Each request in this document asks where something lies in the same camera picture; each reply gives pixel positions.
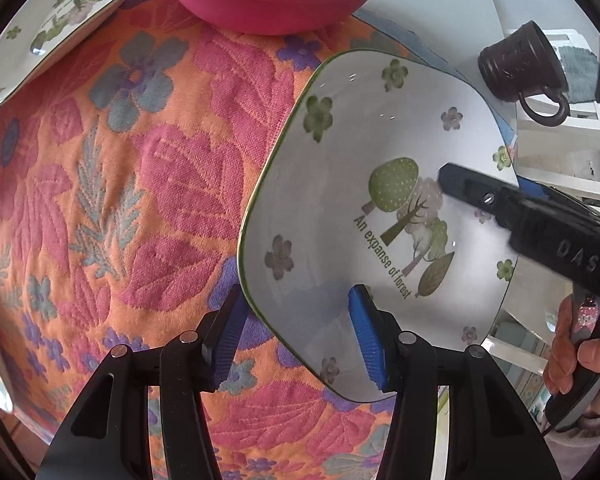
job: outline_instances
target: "floral plate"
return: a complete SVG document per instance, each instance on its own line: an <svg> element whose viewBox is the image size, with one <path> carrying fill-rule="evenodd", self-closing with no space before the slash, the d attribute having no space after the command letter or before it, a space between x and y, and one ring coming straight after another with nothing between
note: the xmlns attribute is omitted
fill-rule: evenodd
<svg viewBox="0 0 600 480"><path fill-rule="evenodd" d="M27 0L0 35L0 104L91 34L123 0Z"/></svg>
<svg viewBox="0 0 600 480"><path fill-rule="evenodd" d="M488 334L511 279L509 234L443 196L447 162L517 186L492 111L467 83L383 52L327 60L292 111L238 243L254 311L313 373L356 402L369 380L347 309L376 305L436 346Z"/></svg>

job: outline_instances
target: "tablecloth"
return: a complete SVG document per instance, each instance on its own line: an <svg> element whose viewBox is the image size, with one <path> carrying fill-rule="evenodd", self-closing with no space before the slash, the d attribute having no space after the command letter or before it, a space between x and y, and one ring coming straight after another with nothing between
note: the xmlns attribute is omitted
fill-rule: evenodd
<svg viewBox="0 0 600 480"><path fill-rule="evenodd" d="M51 440L110 348L164 345L219 308L250 193L323 60L371 47L454 72L388 31L417 56L355 17L272 38L219 30L177 0L126 0L0 107L0 346L35 433ZM250 316L203 403L224 480L369 480L394 401L337 397ZM157 388L149 406L160 479Z"/></svg>

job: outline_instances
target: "tree illustration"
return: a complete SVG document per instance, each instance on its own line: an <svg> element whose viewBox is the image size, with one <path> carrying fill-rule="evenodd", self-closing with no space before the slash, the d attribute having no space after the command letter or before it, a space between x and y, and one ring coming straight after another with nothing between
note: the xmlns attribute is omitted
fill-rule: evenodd
<svg viewBox="0 0 600 480"><path fill-rule="evenodd" d="M380 239L388 246L402 230L411 234L418 225L430 225L438 218L441 207L442 191L438 183L432 178L419 178L407 202L397 211L398 221Z"/></svg>
<svg viewBox="0 0 600 480"><path fill-rule="evenodd" d="M436 218L430 225L416 224L411 230L413 237L413 260L407 265L402 273L408 276L422 261L433 262L446 254L446 222Z"/></svg>
<svg viewBox="0 0 600 480"><path fill-rule="evenodd" d="M369 177L371 200L362 206L365 215L376 207L385 213L396 211L409 199L418 179L418 165L407 157L381 164Z"/></svg>

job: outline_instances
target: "square plate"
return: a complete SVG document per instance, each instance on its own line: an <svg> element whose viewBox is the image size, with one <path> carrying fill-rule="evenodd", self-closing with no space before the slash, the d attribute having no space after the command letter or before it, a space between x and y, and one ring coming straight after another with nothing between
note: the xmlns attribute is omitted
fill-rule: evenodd
<svg viewBox="0 0 600 480"><path fill-rule="evenodd" d="M514 186L500 129L467 83L354 50L327 60L299 98L244 218L240 283L254 311L317 377L355 402L369 380L349 319L364 283L381 310L431 344L482 341L516 261L509 233L442 196L454 162Z"/></svg>

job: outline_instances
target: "black handle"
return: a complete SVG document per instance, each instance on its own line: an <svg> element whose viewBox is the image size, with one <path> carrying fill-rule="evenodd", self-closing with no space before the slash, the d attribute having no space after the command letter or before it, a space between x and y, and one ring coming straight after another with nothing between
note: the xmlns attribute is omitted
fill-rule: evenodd
<svg viewBox="0 0 600 480"><path fill-rule="evenodd" d="M533 111L528 104L526 104L525 97L519 94L520 105L525 113L531 117L536 123L542 124L542 126L560 126L564 120L569 117L571 109L569 108L569 102L562 92L555 92L550 89L545 89L544 93L549 99L557 102L560 105L559 110L552 116L540 115Z"/></svg>

